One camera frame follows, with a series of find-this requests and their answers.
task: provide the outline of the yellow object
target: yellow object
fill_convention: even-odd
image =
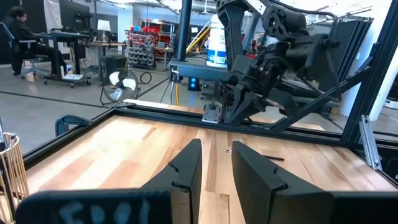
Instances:
[[[179,99],[180,93],[178,91],[179,91],[179,87],[178,87],[178,84],[176,84],[176,86],[175,86],[175,95],[176,95],[175,104],[177,106],[180,104],[180,99]]]
[[[209,38],[209,36],[210,36],[210,33],[208,33],[207,36],[206,36],[206,37],[203,39],[203,41],[201,42],[200,47],[199,47],[200,50],[202,49],[203,44],[206,42],[206,39]]]
[[[192,47],[195,46],[202,37],[204,37],[205,35],[207,35],[207,33],[210,33],[210,27],[207,27],[207,29],[200,34],[200,36],[193,42],[193,44],[191,46],[189,46],[189,48],[187,49],[187,51],[185,52],[186,54],[189,53],[189,51],[191,51]],[[178,94],[178,84],[176,84],[175,86],[175,102],[177,106],[180,106],[180,96]]]

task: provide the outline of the desk fan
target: desk fan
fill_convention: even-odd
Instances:
[[[103,94],[110,103],[118,103],[125,99],[135,99],[138,94],[138,79],[136,75],[125,68],[118,68],[107,74],[103,80],[100,102]]]

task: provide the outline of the black pole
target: black pole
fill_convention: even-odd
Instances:
[[[180,37],[178,38],[177,60],[185,60],[192,0],[183,0],[180,15]]]

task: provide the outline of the wooden table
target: wooden table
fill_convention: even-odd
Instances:
[[[29,190],[140,187],[194,138],[201,139],[203,150],[200,223],[244,223],[231,153],[226,151],[232,141],[242,141],[264,155],[285,158],[277,163],[324,190],[396,190],[348,149],[123,116],[106,120],[29,169]]]

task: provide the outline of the storage rack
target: storage rack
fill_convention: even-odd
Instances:
[[[129,64],[136,68],[155,69],[156,33],[134,31],[129,34]]]

